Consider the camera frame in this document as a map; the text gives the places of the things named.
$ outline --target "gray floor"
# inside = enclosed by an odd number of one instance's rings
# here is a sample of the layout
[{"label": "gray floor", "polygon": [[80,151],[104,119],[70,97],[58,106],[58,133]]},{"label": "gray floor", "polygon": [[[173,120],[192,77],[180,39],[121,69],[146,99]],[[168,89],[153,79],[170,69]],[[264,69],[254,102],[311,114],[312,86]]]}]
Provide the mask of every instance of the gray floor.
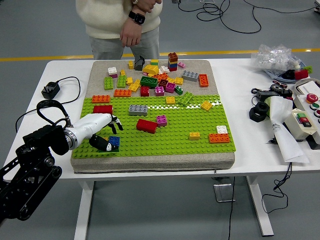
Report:
[{"label": "gray floor", "polygon": [[[250,0],[260,7],[294,12],[312,8],[312,0]],[[181,8],[202,6],[197,0],[182,0]],[[223,21],[243,32],[258,29],[252,8],[241,0],[232,1]],[[320,14],[309,10],[284,14],[255,9],[262,30],[240,34],[225,28],[219,20],[201,22],[195,13],[181,12],[166,1],[161,14],[160,52],[257,50],[261,44],[283,44],[292,49],[320,48]],[[5,0],[0,5],[0,59],[43,56],[90,55],[84,25],[73,0]],[[311,77],[320,79],[318,51],[297,52]],[[181,59],[250,58],[250,54],[185,55]],[[15,121],[29,104],[49,60],[0,61],[0,166],[15,138]],[[248,91],[256,87],[248,86]],[[271,193],[273,180],[266,176],[261,191]],[[237,177],[231,239],[262,239],[255,210],[244,177]],[[282,190],[289,207],[269,215],[274,240],[319,239],[320,207],[318,173],[293,174]],[[88,240],[197,239],[226,240],[230,203],[217,203],[211,178],[160,178],[97,182],[91,209]],[[81,188],[76,182],[59,181],[27,221],[7,220],[0,239],[73,239]],[[284,200],[266,198],[268,210],[283,206]]]}]

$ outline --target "white sweater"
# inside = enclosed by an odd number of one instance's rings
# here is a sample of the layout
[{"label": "white sweater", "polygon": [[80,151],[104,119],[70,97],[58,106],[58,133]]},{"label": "white sweater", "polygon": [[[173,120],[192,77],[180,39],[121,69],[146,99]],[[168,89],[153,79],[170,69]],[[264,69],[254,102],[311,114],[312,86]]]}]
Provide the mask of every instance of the white sweater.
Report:
[{"label": "white sweater", "polygon": [[[75,0],[75,6],[90,37],[117,39],[132,9],[132,0]],[[146,13],[143,33],[159,26],[161,10],[162,4],[156,3],[152,13]]]}]

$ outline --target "person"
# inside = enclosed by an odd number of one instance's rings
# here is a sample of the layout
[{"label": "person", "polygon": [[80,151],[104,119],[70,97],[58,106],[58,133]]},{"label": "person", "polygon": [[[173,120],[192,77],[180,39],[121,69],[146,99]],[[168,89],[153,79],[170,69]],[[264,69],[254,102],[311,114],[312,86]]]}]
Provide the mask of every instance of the person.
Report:
[{"label": "person", "polygon": [[135,61],[159,59],[162,0],[76,0],[95,60],[120,60],[125,47]]}]

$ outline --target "gray pants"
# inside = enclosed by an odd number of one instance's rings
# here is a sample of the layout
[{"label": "gray pants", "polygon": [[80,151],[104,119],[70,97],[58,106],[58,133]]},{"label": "gray pants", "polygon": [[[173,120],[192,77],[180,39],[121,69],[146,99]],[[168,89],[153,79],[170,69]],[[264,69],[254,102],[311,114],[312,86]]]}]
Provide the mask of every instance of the gray pants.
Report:
[{"label": "gray pants", "polygon": [[[98,39],[89,37],[95,60],[120,60],[124,47],[120,39]],[[144,59],[159,59],[159,27],[144,32],[138,45],[131,46],[135,61],[142,56]]]}]

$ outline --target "hand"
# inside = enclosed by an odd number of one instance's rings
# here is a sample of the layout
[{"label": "hand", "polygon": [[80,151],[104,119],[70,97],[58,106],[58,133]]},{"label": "hand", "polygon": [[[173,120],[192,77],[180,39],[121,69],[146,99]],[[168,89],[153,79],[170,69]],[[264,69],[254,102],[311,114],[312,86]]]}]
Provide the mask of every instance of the hand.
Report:
[{"label": "hand", "polygon": [[135,23],[133,19],[128,18],[123,26],[120,33],[120,40],[122,47],[131,47],[140,43],[142,33],[142,26]]},{"label": "hand", "polygon": [[162,0],[139,0],[136,4],[141,10],[151,13],[155,4],[161,4]]}]

